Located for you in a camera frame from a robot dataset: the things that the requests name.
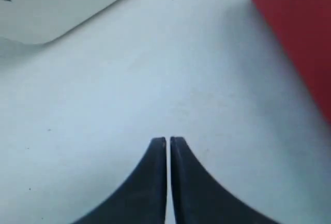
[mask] white paper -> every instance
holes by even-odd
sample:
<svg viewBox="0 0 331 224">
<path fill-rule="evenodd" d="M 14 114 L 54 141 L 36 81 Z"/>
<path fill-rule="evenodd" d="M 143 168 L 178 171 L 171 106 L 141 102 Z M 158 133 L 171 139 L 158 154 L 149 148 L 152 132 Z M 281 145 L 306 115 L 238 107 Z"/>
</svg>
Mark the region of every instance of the white paper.
<svg viewBox="0 0 331 224">
<path fill-rule="evenodd" d="M 0 36 L 23 43 L 45 43 L 114 1 L 0 0 Z"/>
</svg>

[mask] dark curved prong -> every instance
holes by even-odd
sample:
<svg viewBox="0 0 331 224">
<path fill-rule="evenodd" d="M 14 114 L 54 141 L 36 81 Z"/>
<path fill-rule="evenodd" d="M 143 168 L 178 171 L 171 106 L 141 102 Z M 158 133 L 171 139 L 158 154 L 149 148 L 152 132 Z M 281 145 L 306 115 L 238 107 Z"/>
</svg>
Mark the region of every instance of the dark curved prong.
<svg viewBox="0 0 331 224">
<path fill-rule="evenodd" d="M 184 138 L 171 138 L 171 184 L 177 224 L 276 224 L 225 190 Z"/>
<path fill-rule="evenodd" d="M 163 224 L 167 201 L 166 149 L 165 138 L 153 139 L 120 188 L 75 224 Z"/>
</svg>

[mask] red card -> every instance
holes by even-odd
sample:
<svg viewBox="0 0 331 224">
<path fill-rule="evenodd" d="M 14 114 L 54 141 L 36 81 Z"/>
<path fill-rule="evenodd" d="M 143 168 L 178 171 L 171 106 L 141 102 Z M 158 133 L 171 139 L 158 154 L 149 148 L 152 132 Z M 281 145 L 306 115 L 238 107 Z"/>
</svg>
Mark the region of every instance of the red card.
<svg viewBox="0 0 331 224">
<path fill-rule="evenodd" d="M 331 122 L 331 0 L 253 0 Z"/>
</svg>

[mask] white card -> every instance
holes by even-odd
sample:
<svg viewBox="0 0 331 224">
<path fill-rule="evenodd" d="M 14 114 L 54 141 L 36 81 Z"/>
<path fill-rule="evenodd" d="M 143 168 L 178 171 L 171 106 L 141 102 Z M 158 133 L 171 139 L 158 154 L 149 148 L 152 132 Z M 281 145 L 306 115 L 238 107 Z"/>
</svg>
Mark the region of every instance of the white card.
<svg viewBox="0 0 331 224">
<path fill-rule="evenodd" d="M 116 0 L 0 0 L 0 36 L 45 43 L 65 34 Z"/>
</svg>

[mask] white table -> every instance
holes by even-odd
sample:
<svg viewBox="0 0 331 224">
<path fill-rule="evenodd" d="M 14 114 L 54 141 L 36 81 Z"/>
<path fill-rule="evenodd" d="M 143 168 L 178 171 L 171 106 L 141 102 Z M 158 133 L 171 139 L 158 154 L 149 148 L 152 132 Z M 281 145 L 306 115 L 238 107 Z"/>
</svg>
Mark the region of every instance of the white table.
<svg viewBox="0 0 331 224">
<path fill-rule="evenodd" d="M 0 40 L 0 92 L 1 223 L 76 220 L 171 135 L 258 211 L 331 223 L 330 129 L 250 0 L 120 0 L 47 45 Z"/>
</svg>

